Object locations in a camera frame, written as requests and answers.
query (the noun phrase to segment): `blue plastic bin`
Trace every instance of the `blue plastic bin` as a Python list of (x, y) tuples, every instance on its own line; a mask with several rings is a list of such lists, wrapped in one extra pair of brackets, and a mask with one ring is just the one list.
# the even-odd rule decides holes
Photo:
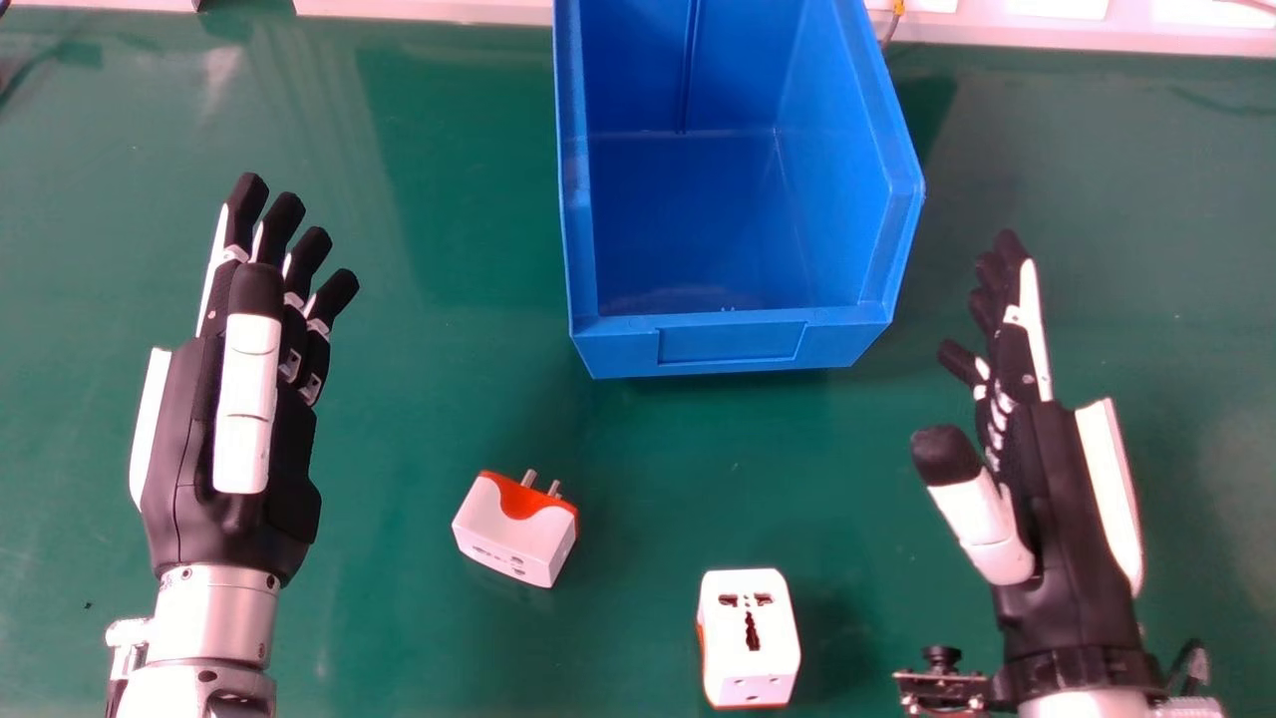
[(847, 367), (923, 179), (863, 0), (559, 0), (570, 332), (595, 379)]

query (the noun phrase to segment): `white power adapter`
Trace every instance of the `white power adapter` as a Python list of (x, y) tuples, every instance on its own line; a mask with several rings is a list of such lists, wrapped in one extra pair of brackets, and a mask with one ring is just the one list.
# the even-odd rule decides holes
[(579, 534), (575, 506), (563, 501), (559, 482), (532, 488), (536, 472), (514, 482), (481, 472), (461, 504), (452, 533), (461, 553), (484, 566), (547, 589), (554, 585)]
[(704, 696), (716, 709), (780, 708), (801, 647), (789, 584), (775, 569), (708, 571), (695, 615)]

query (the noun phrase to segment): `green table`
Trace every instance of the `green table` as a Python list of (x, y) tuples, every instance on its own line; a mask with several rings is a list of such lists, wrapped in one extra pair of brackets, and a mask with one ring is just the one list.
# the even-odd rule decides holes
[[(711, 568), (773, 565), (794, 715), (894, 715), (928, 643), (994, 670), (986, 590), (907, 439), (970, 422), (974, 256), (1040, 256), (1062, 398), (1118, 400), (1139, 615), (1234, 715), (1276, 652), (1276, 64), (892, 48), (929, 200), (896, 325), (840, 372), (596, 384), (567, 338), (550, 34), (17, 9), (0, 23), (0, 715), (94, 715), (102, 629), (154, 584), (125, 487), (148, 347), (189, 335), (216, 208), (292, 189), (365, 291), (320, 406), (320, 539), (285, 592), (285, 715), (708, 715)], [(563, 481), (553, 593), (466, 562), (475, 473)]]

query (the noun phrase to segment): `black knob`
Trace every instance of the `black knob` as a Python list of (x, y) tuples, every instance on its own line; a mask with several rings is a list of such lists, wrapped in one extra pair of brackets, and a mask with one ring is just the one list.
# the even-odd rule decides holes
[(956, 673), (961, 650), (951, 645), (928, 645), (921, 649), (921, 657), (930, 663), (931, 673)]

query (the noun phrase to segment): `robotic arm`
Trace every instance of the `robotic arm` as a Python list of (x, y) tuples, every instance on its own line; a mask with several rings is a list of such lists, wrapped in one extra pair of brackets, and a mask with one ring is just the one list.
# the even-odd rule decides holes
[(106, 718), (274, 715), (271, 662), (279, 590), (319, 529), (310, 482), (329, 333), (359, 291), (305, 207), (240, 177), (222, 204), (195, 335), (153, 348), (129, 491), (160, 580), (154, 615), (116, 621)]
[[(939, 362), (974, 395), (983, 458), (953, 426), (916, 432), (911, 449), (991, 587), (1004, 666), (991, 680), (962, 675), (960, 652), (933, 647), (929, 671), (896, 673), (902, 704), (946, 717), (1222, 715), (1212, 699), (1170, 699), (1143, 649), (1134, 617), (1143, 547), (1116, 412), (1110, 399), (1076, 411), (1055, 402), (1032, 256), (1003, 231), (976, 274), (970, 310), (988, 357), (949, 339)], [(1185, 687), (1205, 678), (1203, 657), (1199, 645), (1180, 657), (1175, 672), (1194, 668)]]

